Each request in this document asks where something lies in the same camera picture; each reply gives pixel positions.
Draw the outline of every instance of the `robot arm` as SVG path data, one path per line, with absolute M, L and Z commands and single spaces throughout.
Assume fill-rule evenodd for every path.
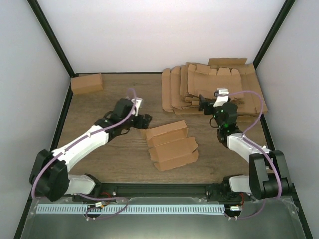
M 213 115 L 218 129 L 217 137 L 226 148 L 236 152 L 249 163 L 249 176 L 238 175 L 228 178 L 227 185 L 232 192 L 253 194 L 257 199 L 275 197 L 278 193 L 278 183 L 264 154 L 273 162 L 280 177 L 282 194 L 292 189 L 288 167 L 282 152 L 271 151 L 265 146 L 260 147 L 249 140 L 237 126 L 237 105 L 230 102 L 228 90 L 219 88 L 216 100 L 207 100 L 200 96 L 199 110 L 205 115 Z
M 33 184 L 42 168 L 51 159 L 60 155 L 40 177 L 36 190 L 51 201 L 56 201 L 65 194 L 92 193 L 99 183 L 97 179 L 91 175 L 70 175 L 69 171 L 93 150 L 107 144 L 117 136 L 128 133 L 130 128 L 148 128 L 152 117 L 148 114 L 138 114 L 142 101 L 141 98 L 136 98 L 136 101 L 135 99 L 119 99 L 114 110 L 107 112 L 101 119 L 97 120 L 82 136 L 52 152 L 45 149 L 39 152 L 29 182 Z M 105 130 L 105 128 L 122 121 L 130 113 L 133 103 L 135 103 L 135 109 L 123 124 Z

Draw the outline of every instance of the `white backdrop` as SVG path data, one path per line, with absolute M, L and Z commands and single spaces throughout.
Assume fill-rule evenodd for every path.
M 38 0 L 75 72 L 251 63 L 284 0 Z
M 13 238 L 37 153 L 50 148 L 70 77 L 27 1 L 0 7 L 0 238 Z
M 319 238 L 319 2 L 296 1 L 257 68 L 266 119 L 314 238 Z

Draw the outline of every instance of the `black frame edge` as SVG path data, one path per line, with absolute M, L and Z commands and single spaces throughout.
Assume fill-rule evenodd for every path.
M 163 71 L 142 71 L 142 72 L 80 72 L 76 73 L 76 75 L 93 75 L 93 74 L 108 74 L 108 75 L 120 75 L 120 74 L 125 74 L 125 75 L 133 75 L 133 74 L 141 74 L 141 75 L 156 75 L 156 74 L 162 74 Z
M 39 23 L 41 24 L 45 34 L 49 38 L 54 50 L 56 51 L 57 55 L 59 56 L 67 73 L 69 74 L 70 77 L 74 77 L 75 73 L 71 67 L 71 64 L 68 61 L 68 59 L 66 58 L 66 55 L 64 54 L 64 51 L 62 50 L 62 47 L 61 47 L 58 39 L 56 38 L 49 22 L 47 21 L 38 1 L 37 0 L 27 0 L 27 1 L 34 12 L 34 15 L 36 16 Z
M 59 120 L 58 120 L 58 124 L 57 124 L 56 130 L 55 130 L 54 136 L 53 136 L 53 140 L 52 140 L 52 144 L 51 144 L 51 147 L 50 147 L 50 151 L 56 149 L 57 146 L 58 146 L 58 143 L 59 143 L 59 140 L 60 140 L 60 137 L 61 137 L 61 133 L 62 133 L 62 130 L 63 130 L 64 122 L 65 122 L 65 119 L 66 119 L 66 116 L 68 114 L 68 110 L 69 110 L 69 107 L 70 107 L 70 104 L 71 104 L 72 96 L 73 96 L 73 93 L 71 91 L 71 85 L 70 85 L 69 89 L 68 89 L 68 91 L 66 93 L 66 97 L 65 97 L 65 100 L 64 100 L 62 111 L 61 111 L 61 114 L 60 114 L 60 117 L 59 117 Z M 28 197 L 28 199 L 26 201 L 25 207 L 23 209 L 23 213 L 22 213 L 21 219 L 19 221 L 18 227 L 17 227 L 17 229 L 15 231 L 14 239 L 19 239 L 22 236 L 24 225 L 25 225 L 25 222 L 26 222 L 26 219 L 27 219 L 31 204 L 32 204 L 32 197 L 31 197 L 31 192 L 30 192 L 29 197 Z
M 272 43 L 273 39 L 275 38 L 279 28 L 283 24 L 286 16 L 288 15 L 290 9 L 294 5 L 296 0 L 286 0 L 285 3 L 283 4 L 282 8 L 280 9 L 272 27 L 270 28 L 263 44 L 261 45 L 254 61 L 253 64 L 255 68 L 258 67 L 259 63 L 261 62 L 262 58 L 264 57 L 266 51 L 268 50 L 270 44 Z
M 61 137 L 61 134 L 62 134 L 63 126 L 64 126 L 64 122 L 65 122 L 65 119 L 66 119 L 66 116 L 68 114 L 69 107 L 70 107 L 70 104 L 71 104 L 71 101 L 72 101 L 72 96 L 73 96 L 73 92 L 71 90 L 71 84 L 70 84 L 69 89 L 68 89 L 68 91 L 66 93 L 66 97 L 65 97 L 65 100 L 64 100 L 64 104 L 63 104 L 63 107 L 62 107 L 60 118 L 59 118 L 58 124 L 56 126 L 56 130 L 55 130 L 55 133 L 54 133 L 54 137 L 53 137 L 53 140 L 52 140 L 50 151 L 52 151 L 52 150 L 54 150 L 54 149 L 56 149 L 58 147 L 59 140 L 60 140 L 60 137 Z
M 275 150 L 275 145 L 274 145 L 274 142 L 271 138 L 270 131 L 269 131 L 267 123 L 266 123 L 265 115 L 262 114 L 259 120 L 260 120 L 260 124 L 261 124 L 261 127 L 262 127 L 264 135 L 265 135 L 267 147 L 270 150 Z

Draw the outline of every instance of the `wooden table surface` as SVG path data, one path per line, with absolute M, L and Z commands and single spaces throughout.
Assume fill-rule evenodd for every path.
M 82 159 L 70 173 L 90 173 L 101 182 L 109 183 L 213 183 L 234 174 L 248 174 L 249 165 L 235 152 L 218 142 L 216 129 L 209 126 L 211 116 L 175 115 L 162 109 L 160 74 L 103 74 L 104 90 L 84 95 L 73 95 L 63 127 L 59 147 L 86 132 L 97 119 L 114 108 L 116 101 L 134 87 L 144 99 L 140 113 L 150 114 L 150 127 L 185 120 L 188 136 L 195 136 L 199 144 L 196 163 L 165 172 L 152 164 L 145 140 L 137 129 L 113 139 Z M 243 131 L 251 123 L 238 123 Z M 247 136 L 259 145 L 266 145 L 258 123 Z

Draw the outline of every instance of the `cardboard sheet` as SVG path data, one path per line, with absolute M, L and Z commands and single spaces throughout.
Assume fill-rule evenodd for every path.
M 198 147 L 194 137 L 187 138 L 188 127 L 179 121 L 156 128 L 141 130 L 147 142 L 151 161 L 159 171 L 165 171 L 193 163 L 198 159 Z
M 102 74 L 73 77 L 71 90 L 75 95 L 103 90 Z
M 170 73 L 171 78 L 171 104 L 174 108 L 183 109 L 183 107 L 191 106 L 180 97 L 181 86 L 181 67 L 176 66 Z
M 199 101 L 199 97 L 185 97 L 186 102 Z
M 203 95 L 205 98 L 215 98 L 217 88 L 226 87 L 230 93 L 242 91 L 240 74 L 237 69 L 210 68 L 208 65 L 198 64 L 196 68 L 189 66 L 188 90 L 196 96 Z M 243 98 L 244 94 L 231 96 L 232 99 Z
M 182 100 L 185 100 L 186 97 L 189 97 L 190 94 L 188 93 L 188 66 L 183 65 L 181 67 L 181 80 L 180 80 L 180 97 Z
M 191 107 L 188 109 L 174 109 L 175 114 L 177 115 L 191 115 L 191 114 L 197 114 L 197 115 L 203 115 L 204 111 L 199 111 L 198 107 Z
M 173 112 L 173 107 L 171 105 L 170 68 L 163 71 L 161 75 L 161 84 L 163 109 L 168 112 Z

